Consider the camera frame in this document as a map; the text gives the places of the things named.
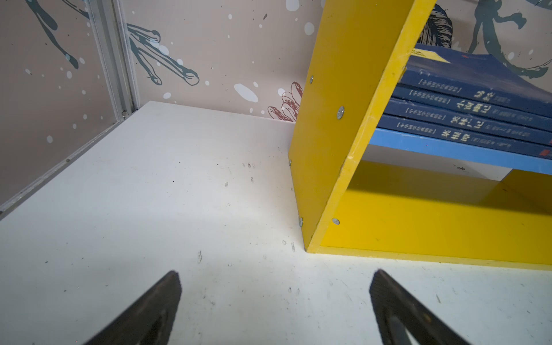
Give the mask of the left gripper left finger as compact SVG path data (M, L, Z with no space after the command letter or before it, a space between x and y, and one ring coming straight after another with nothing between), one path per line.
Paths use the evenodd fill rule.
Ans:
M88 344L167 344L175 322L182 287L169 271Z

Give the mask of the yellow pink blue shelf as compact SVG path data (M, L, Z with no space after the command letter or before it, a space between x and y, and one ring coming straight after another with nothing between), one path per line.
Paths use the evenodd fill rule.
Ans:
M432 1L328 1L290 146L305 249L551 268L551 177L478 174L451 142L377 129Z

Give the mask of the navy blue book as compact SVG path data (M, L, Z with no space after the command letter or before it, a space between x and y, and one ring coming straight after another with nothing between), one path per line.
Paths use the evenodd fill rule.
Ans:
M388 102L384 114L415 119L422 122L430 122L446 127L471 130L496 137L506 137L534 144L551 146L550 132L509 124L494 119L487 119L483 116L454 112L422 103L392 98Z
M473 101L402 85L395 87L392 96L428 106L435 106L464 114L483 116L501 122L508 122L551 132L551 118L502 106L495 106L482 101Z
M417 44L400 83L551 117L551 93L522 79L492 55Z
M406 119L399 116L384 114L378 123L378 127L411 135L420 135L423 137L457 142L463 145L483 147L491 150L494 149L551 160L551 148L543 145L481 134L471 130L455 129L453 127Z

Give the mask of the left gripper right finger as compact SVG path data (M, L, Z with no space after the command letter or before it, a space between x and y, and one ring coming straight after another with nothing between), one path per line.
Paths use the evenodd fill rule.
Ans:
M385 270L377 270L369 293L383 344L466 344Z

